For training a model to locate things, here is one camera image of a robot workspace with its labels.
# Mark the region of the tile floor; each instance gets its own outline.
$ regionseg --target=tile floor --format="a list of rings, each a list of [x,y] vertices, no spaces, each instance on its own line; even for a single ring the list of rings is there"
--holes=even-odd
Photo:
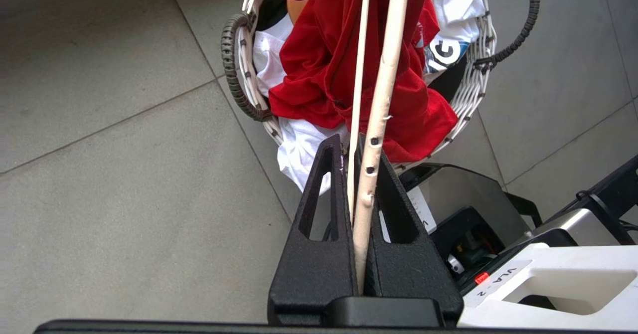
[[[219,34],[241,1],[51,0],[2,17],[8,333],[54,318],[265,321],[301,194],[228,95]],[[635,156],[633,4],[542,0],[480,116],[434,161],[548,217]],[[490,8],[502,47],[526,2]]]

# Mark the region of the black basket handle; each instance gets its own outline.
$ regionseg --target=black basket handle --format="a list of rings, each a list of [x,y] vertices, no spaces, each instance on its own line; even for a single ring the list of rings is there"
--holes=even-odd
[[[234,14],[226,21],[224,30],[221,33],[221,61],[224,66],[224,72],[226,73],[226,81],[228,82],[230,93],[233,95],[235,102],[237,102],[237,106],[239,106],[249,118],[264,122],[270,118],[273,113],[268,109],[260,109],[259,105],[255,107],[248,101],[246,94],[244,94],[241,86],[239,86],[236,70],[237,65],[235,64],[235,35],[237,34],[237,29],[242,26],[250,26],[251,24],[250,16],[246,13]]]
[[[540,0],[529,0],[529,11],[527,13],[527,20],[525,21],[525,25],[523,25],[522,30],[520,30],[520,34],[516,37],[515,41],[508,47],[490,57],[477,59],[475,62],[475,66],[483,70],[492,70],[496,66],[496,64],[503,61],[504,59],[507,59],[509,55],[513,54],[514,51],[516,51],[522,45],[527,36],[529,36],[531,30],[534,28],[534,25],[536,24],[536,18],[538,18],[538,10],[540,10]]]

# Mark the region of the laundry basket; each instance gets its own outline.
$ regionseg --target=laundry basket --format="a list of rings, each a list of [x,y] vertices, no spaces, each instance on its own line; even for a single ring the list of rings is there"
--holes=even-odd
[[[257,71],[253,64],[253,38],[263,1],[244,0],[242,12],[228,19],[221,35],[221,58],[230,93],[239,108],[253,120],[263,123],[267,134],[280,145],[283,139],[279,120],[270,111],[268,99],[258,90]],[[459,120],[428,157],[451,143],[470,122],[474,111],[485,97],[490,71],[525,41],[536,23],[540,8],[540,0],[529,0],[528,16],[520,34],[512,44],[496,53],[496,31],[492,25],[487,0],[483,0],[483,4],[485,16],[477,18],[480,34],[477,41],[470,44],[467,49],[465,73],[450,100],[450,105]],[[393,164],[393,166],[397,172],[401,172],[419,163],[421,161],[411,164]]]

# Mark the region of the wooden stick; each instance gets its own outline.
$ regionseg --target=wooden stick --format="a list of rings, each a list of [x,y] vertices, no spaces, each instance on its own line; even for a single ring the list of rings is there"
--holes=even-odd
[[[394,79],[396,78],[399,55],[401,54],[407,2],[408,0],[390,0],[379,73],[376,77],[370,120],[367,124],[367,134],[365,134],[356,216],[352,234],[355,248],[355,269],[357,271],[358,291],[360,294],[363,293],[364,287],[365,262],[367,261],[367,248],[370,241],[374,191],[379,173],[385,125],[389,120],[388,112],[390,110],[390,100],[392,100]]]
[[[361,2],[361,19],[359,21],[359,41],[357,46],[357,68],[355,70],[355,88],[352,98],[352,124],[350,127],[350,147],[348,153],[348,209],[350,224],[355,211],[355,152],[358,141],[358,121],[361,112],[361,87],[363,82],[363,63],[365,59],[365,37],[367,36],[367,13],[370,0]]]

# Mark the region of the label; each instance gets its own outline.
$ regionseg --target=label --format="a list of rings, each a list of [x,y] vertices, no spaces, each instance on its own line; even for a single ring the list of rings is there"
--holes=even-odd
[[[421,193],[421,189],[419,187],[411,189],[408,192],[408,198],[410,199],[415,211],[417,211],[417,215],[419,216],[419,219],[421,219],[421,223],[423,223],[426,231],[428,234],[432,234],[432,232],[437,230],[437,223],[432,216],[432,212],[430,211],[430,207],[428,207],[426,199],[423,197],[423,193]],[[383,233],[383,240],[387,243],[391,243],[388,227],[385,224],[385,218],[381,211],[379,211],[379,218],[381,220],[381,233]]]
[[[486,280],[483,280],[481,284],[463,297],[465,307],[478,307],[487,297],[494,294],[503,284],[509,282],[510,279],[517,273],[520,273],[529,263],[531,263],[531,259],[505,263],[499,270],[490,275]]]

